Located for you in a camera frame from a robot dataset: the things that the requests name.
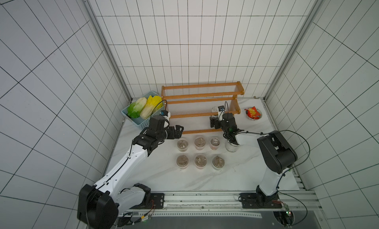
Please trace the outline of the yellow label seed jar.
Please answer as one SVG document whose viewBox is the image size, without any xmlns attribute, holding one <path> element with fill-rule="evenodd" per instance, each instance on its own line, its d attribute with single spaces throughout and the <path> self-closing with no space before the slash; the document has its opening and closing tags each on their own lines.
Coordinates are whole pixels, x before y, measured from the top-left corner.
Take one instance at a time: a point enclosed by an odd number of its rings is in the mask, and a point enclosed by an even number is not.
<svg viewBox="0 0 379 229">
<path fill-rule="evenodd" d="M 180 152 L 186 152 L 187 149 L 189 147 L 189 143 L 186 139 L 179 139 L 177 141 L 177 149 L 180 151 Z"/>
</svg>

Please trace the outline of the small red label seed jar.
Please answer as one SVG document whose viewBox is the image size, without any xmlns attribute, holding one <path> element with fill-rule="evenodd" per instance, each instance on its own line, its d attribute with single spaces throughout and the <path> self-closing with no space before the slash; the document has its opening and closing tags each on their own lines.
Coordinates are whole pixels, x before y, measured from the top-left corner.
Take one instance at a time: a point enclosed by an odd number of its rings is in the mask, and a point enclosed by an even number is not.
<svg viewBox="0 0 379 229">
<path fill-rule="evenodd" d="M 221 144 L 221 142 L 220 142 L 220 139 L 218 137 L 212 137 L 210 139 L 210 148 L 212 150 L 214 150 L 214 151 L 217 150 L 220 147 L 220 144 Z"/>
</svg>

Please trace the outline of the large white labelled jar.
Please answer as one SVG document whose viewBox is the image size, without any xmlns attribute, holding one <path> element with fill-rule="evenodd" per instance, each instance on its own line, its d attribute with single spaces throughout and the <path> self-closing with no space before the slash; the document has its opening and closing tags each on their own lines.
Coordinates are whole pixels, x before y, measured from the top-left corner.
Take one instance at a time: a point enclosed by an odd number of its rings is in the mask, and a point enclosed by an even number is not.
<svg viewBox="0 0 379 229">
<path fill-rule="evenodd" d="M 231 153 L 235 153 L 239 149 L 240 145 L 233 144 L 229 141 L 225 142 L 225 148 Z"/>
</svg>

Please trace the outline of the red label seed jar top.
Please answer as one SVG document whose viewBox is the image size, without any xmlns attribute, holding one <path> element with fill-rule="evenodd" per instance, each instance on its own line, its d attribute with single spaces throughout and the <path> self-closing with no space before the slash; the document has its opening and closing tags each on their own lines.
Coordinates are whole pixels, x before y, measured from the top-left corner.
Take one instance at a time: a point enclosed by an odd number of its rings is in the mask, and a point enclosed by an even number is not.
<svg viewBox="0 0 379 229">
<path fill-rule="evenodd" d="M 194 140 L 194 145 L 197 150 L 203 150 L 206 145 L 206 140 L 204 137 L 198 136 Z"/>
</svg>

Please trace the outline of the green label seed jar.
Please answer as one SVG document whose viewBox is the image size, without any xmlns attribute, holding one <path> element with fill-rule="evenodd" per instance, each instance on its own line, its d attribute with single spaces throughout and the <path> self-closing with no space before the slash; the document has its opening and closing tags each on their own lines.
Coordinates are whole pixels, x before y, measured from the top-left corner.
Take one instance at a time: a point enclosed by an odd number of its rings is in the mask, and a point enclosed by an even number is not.
<svg viewBox="0 0 379 229">
<path fill-rule="evenodd" d="M 212 166 L 215 170 L 221 170 L 225 166 L 225 160 L 220 156 L 215 156 L 212 159 Z"/>
</svg>

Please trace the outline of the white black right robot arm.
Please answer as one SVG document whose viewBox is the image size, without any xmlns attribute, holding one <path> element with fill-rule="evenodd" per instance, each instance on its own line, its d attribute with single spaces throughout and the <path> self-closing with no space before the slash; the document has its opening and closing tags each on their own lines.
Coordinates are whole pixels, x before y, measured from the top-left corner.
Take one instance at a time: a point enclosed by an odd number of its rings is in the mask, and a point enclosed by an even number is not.
<svg viewBox="0 0 379 229">
<path fill-rule="evenodd" d="M 274 200 L 278 196 L 280 180 L 298 159 L 283 135 L 277 130 L 270 133 L 254 133 L 239 129 L 231 113 L 211 116 L 210 127 L 223 131 L 223 137 L 226 139 L 225 147 L 229 152 L 236 152 L 241 146 L 260 149 L 266 170 L 256 188 L 256 202 L 264 205 Z"/>
</svg>

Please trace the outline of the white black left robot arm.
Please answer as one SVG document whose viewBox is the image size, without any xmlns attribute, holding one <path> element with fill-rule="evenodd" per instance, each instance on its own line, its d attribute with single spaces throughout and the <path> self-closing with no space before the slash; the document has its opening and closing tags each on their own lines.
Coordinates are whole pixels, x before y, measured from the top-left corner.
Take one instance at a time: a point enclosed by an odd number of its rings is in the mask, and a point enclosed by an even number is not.
<svg viewBox="0 0 379 229">
<path fill-rule="evenodd" d="M 86 184 L 79 193 L 77 218 L 91 229 L 110 229 L 121 213 L 133 207 L 151 205 L 151 189 L 135 184 L 122 186 L 134 169 L 165 140 L 180 139 L 184 128 L 171 126 L 170 112 L 161 111 L 150 118 L 149 126 L 136 136 L 124 157 L 94 185 Z"/>
</svg>

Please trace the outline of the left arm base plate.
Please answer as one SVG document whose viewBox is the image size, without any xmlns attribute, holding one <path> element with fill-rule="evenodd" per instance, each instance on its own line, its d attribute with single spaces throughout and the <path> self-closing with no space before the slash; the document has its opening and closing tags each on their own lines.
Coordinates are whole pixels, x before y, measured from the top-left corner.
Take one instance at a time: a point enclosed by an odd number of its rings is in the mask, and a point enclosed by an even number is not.
<svg viewBox="0 0 379 229">
<path fill-rule="evenodd" d="M 163 209 L 164 208 L 164 193 L 148 193 L 146 194 L 147 209 Z"/>
</svg>

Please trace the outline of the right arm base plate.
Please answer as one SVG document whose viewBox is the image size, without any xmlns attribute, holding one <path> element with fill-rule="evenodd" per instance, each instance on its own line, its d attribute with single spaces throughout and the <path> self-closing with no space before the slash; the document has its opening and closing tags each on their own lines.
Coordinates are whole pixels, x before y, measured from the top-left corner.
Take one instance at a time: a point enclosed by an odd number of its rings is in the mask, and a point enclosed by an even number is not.
<svg viewBox="0 0 379 229">
<path fill-rule="evenodd" d="M 238 197 L 243 209 L 281 209 L 282 204 L 274 202 L 278 200 L 277 194 L 266 196 L 256 192 L 241 193 Z"/>
</svg>

